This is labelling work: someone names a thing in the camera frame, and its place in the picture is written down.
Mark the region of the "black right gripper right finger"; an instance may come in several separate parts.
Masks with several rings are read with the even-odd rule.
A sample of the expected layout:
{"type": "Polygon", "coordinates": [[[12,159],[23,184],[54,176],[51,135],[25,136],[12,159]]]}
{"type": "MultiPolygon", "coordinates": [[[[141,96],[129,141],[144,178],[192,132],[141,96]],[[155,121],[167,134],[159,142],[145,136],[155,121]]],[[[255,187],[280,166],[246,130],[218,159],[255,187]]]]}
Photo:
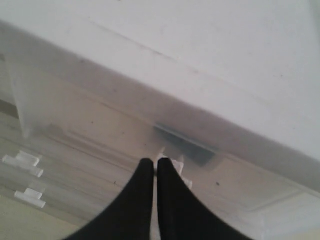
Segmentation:
{"type": "Polygon", "coordinates": [[[157,163],[157,211],[162,240],[249,239],[199,201],[168,158],[157,163]]]}

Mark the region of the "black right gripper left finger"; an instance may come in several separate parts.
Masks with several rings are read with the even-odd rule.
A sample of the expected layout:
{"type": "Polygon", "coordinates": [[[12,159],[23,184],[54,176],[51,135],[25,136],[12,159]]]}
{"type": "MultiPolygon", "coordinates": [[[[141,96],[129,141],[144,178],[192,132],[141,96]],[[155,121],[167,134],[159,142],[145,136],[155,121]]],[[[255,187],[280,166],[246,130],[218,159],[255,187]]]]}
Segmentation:
{"type": "Polygon", "coordinates": [[[154,163],[140,160],[130,181],[95,219],[67,240],[149,240],[154,193],[154,163]]]}

